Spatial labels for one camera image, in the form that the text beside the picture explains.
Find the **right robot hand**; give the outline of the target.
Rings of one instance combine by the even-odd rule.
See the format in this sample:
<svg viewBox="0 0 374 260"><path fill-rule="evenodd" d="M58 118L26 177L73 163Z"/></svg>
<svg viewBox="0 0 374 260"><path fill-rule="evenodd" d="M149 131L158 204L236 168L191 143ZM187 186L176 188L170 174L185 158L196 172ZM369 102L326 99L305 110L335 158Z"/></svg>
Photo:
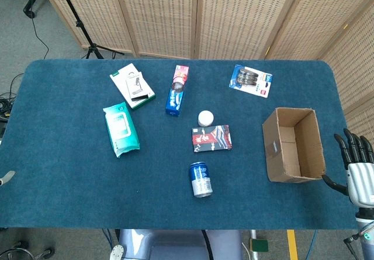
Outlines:
<svg viewBox="0 0 374 260"><path fill-rule="evenodd" d="M357 136L347 128L343 132L346 140L339 134L334 134L334 138L341 150L347 184L337 184L326 174L322 179L357 207L374 208L374 147L365 136Z"/></svg>

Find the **blue and white can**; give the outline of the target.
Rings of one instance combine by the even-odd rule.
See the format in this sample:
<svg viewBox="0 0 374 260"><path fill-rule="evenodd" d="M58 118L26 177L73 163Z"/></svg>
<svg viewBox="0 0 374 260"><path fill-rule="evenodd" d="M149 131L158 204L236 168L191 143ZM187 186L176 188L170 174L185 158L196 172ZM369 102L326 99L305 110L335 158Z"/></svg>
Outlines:
<svg viewBox="0 0 374 260"><path fill-rule="evenodd" d="M213 193L209 170L205 162L191 164L189 176L194 197L206 197Z"/></svg>

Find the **white round jar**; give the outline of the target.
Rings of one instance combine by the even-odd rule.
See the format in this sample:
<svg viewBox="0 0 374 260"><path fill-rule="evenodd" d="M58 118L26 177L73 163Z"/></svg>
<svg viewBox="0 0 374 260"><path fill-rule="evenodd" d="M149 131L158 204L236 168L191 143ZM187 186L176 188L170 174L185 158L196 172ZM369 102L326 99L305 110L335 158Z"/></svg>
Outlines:
<svg viewBox="0 0 374 260"><path fill-rule="evenodd" d="M214 121L214 115L209 110L203 110L198 114L198 124L200 127L211 126Z"/></svg>

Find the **green wet wipes pack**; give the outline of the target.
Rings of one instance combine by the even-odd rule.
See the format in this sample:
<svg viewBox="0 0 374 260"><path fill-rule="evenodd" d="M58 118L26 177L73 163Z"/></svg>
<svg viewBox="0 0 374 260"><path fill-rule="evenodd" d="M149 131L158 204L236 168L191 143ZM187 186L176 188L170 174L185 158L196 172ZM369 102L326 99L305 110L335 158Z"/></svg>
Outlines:
<svg viewBox="0 0 374 260"><path fill-rule="evenodd" d="M140 142L126 103L103 108L103 112L116 157L119 158L129 151L139 150Z"/></svg>

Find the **brown cardboard box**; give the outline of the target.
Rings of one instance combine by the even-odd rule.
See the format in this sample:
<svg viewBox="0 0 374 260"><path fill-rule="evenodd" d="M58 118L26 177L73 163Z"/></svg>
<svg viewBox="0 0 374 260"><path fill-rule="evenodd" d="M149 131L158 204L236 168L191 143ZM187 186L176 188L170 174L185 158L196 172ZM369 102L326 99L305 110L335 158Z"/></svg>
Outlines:
<svg viewBox="0 0 374 260"><path fill-rule="evenodd" d="M271 182L321 180L325 159L317 116L311 108L276 108L262 124Z"/></svg>

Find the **red black card box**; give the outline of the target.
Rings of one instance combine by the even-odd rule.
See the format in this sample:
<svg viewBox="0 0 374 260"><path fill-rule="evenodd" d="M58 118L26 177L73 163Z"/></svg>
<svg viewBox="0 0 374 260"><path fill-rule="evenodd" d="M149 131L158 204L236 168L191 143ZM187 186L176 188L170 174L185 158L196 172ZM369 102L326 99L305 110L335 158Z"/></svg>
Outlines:
<svg viewBox="0 0 374 260"><path fill-rule="evenodd" d="M193 152L232 149L229 125L192 128L192 144Z"/></svg>

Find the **blue cookie box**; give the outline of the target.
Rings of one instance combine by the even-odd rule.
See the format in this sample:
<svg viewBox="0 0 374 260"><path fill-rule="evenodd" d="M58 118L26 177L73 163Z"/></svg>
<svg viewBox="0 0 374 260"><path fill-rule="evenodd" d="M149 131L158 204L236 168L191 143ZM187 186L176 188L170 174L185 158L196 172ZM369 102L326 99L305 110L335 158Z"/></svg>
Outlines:
<svg viewBox="0 0 374 260"><path fill-rule="evenodd" d="M171 88L165 105L165 111L172 116L179 116L185 83L188 79L189 67L177 65L175 68Z"/></svg>

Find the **small white black box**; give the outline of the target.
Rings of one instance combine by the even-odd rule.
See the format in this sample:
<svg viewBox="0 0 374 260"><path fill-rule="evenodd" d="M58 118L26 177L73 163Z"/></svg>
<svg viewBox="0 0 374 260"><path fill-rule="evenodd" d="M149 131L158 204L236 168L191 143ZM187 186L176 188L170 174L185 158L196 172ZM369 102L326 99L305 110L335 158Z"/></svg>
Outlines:
<svg viewBox="0 0 374 260"><path fill-rule="evenodd" d="M128 73L126 77L126 85L132 101L148 98L148 91L144 87L144 84L145 81L139 72Z"/></svg>

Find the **white and green flat box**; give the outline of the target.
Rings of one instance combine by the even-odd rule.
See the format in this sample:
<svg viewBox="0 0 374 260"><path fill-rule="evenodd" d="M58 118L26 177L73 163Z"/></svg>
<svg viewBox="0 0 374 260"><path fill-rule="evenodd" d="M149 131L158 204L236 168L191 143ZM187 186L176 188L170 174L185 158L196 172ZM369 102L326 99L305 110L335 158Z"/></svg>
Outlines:
<svg viewBox="0 0 374 260"><path fill-rule="evenodd" d="M116 87L118 88L120 93L123 95L127 104L130 106L131 109L134 110L134 109L137 109L137 108L143 106L147 102L153 100L155 98L155 93L143 77L143 80L145 81L144 87L148 91L148 98L132 101L130 99L130 95L129 95L127 85L126 85L126 77L127 77L129 72L135 72L135 73L139 72L141 74L141 76L143 77L142 72L138 71L133 63L130 63L130 64L126 65L125 67L119 69L115 73L110 74L110 78L113 81L113 83L116 85Z"/></svg>

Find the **grey metal table leg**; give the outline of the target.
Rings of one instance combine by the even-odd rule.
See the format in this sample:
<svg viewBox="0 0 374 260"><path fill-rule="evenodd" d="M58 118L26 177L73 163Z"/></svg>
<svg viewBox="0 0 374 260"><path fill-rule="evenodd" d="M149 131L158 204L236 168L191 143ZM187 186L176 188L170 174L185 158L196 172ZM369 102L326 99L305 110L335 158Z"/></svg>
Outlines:
<svg viewBox="0 0 374 260"><path fill-rule="evenodd" d="M255 240L256 238L257 238L257 232L256 232L256 230L250 230L250 241L249 241L249 245L250 245L252 260L258 260L258 253L256 251L254 251L253 247L252 247L252 241Z"/></svg>

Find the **green block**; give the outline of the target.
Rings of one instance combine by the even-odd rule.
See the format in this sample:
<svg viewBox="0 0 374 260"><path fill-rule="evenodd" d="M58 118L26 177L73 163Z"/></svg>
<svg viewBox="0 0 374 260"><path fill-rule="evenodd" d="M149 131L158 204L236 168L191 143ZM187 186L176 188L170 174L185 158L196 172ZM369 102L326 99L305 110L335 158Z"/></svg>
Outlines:
<svg viewBox="0 0 374 260"><path fill-rule="evenodd" d="M265 239L250 238L249 246L252 252L268 252L268 241Z"/></svg>

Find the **battery blister pack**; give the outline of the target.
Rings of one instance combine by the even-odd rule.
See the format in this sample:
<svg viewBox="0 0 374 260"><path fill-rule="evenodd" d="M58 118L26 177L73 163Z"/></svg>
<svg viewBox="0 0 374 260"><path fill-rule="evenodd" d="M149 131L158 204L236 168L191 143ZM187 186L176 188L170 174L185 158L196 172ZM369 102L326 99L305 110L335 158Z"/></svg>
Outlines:
<svg viewBox="0 0 374 260"><path fill-rule="evenodd" d="M255 96L267 98L272 83L272 74L236 64L229 87Z"/></svg>

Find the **blue grey robot torso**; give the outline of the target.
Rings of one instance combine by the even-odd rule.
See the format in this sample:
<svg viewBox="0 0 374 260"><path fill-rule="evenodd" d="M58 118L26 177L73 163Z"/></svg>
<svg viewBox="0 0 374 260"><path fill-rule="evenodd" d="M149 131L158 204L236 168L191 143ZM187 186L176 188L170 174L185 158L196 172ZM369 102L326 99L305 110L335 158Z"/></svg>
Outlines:
<svg viewBox="0 0 374 260"><path fill-rule="evenodd" d="M121 229L109 260L243 260L241 232Z"/></svg>

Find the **blue table mat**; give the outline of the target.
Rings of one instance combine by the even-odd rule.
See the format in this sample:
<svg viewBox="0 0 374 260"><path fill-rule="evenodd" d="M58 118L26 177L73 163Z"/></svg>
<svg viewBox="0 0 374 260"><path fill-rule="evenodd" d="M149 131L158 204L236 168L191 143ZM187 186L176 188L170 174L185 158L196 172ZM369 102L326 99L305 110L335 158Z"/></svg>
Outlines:
<svg viewBox="0 0 374 260"><path fill-rule="evenodd" d="M334 134L346 126L323 61L243 60L273 75L267 98L229 87L236 60L136 59L156 97L132 111L140 149L117 158L103 108L123 97L110 74L128 60L37 60L27 67L0 143L0 227L352 229L356 207L323 181L275 183L262 124L278 107L316 111L327 174L345 182ZM165 105L177 65L189 67L179 116ZM232 149L193 152L209 110ZM213 193L194 197L190 165L205 162Z"/></svg>

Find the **black tripod stand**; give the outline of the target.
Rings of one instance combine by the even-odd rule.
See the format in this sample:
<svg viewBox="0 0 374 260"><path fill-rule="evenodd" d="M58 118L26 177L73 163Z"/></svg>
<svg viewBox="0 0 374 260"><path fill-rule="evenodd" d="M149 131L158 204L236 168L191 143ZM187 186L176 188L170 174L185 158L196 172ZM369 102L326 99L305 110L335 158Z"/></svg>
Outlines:
<svg viewBox="0 0 374 260"><path fill-rule="evenodd" d="M94 55L96 55L97 59L104 59L103 55L99 52L99 49L110 51L112 53L112 59L113 60L115 59L116 54L120 54L122 56L124 55L124 53L122 53L122 52L119 52L117 50L113 50L111 48L107 48L107 47L104 47L104 46L100 46L100 45L97 45L96 43L94 43L92 41L91 37L89 36L89 34L88 34L88 32L87 32L87 30L84 26L83 21L80 19L78 13L76 12L71 0L65 0L65 1L67 2L71 12L73 13L73 15L75 17L76 27L81 29L81 31L83 32L87 42L89 43L87 54L84 56L86 59L88 59L92 53Z"/></svg>

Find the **black wheeled base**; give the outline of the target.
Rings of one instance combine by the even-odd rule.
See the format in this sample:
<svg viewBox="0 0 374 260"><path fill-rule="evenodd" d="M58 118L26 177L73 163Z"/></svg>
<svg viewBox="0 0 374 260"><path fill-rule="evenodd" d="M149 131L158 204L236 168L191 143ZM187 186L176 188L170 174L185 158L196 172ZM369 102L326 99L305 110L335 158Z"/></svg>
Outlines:
<svg viewBox="0 0 374 260"><path fill-rule="evenodd" d="M49 260L55 252L53 247L48 247L39 254L33 254L29 251L29 243L20 240L7 250L0 252L0 260Z"/></svg>

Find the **grey tipped black lever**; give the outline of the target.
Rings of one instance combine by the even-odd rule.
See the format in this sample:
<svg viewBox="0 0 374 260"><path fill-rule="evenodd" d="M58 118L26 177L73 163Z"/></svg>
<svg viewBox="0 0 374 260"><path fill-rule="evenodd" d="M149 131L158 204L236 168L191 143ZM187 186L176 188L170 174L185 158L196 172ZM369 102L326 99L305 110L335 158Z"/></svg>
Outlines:
<svg viewBox="0 0 374 260"><path fill-rule="evenodd" d="M9 171L9 172L7 172L3 177L0 178L0 186L8 183L13 178L13 176L15 174L16 174L15 171Z"/></svg>

